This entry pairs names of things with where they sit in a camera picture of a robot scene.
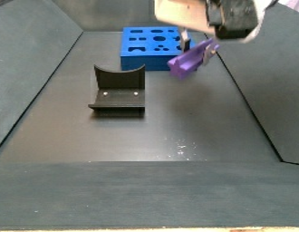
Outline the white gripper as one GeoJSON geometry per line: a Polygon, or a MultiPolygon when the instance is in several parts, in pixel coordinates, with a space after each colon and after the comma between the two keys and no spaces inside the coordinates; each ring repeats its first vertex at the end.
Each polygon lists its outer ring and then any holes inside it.
{"type": "MultiPolygon", "coordinates": [[[[190,49],[189,29],[205,32],[219,40],[249,43],[259,35],[267,10],[279,0],[155,0],[159,21],[175,24],[180,47],[190,49]]],[[[203,65],[215,56],[218,44],[207,46],[203,65]]]]}

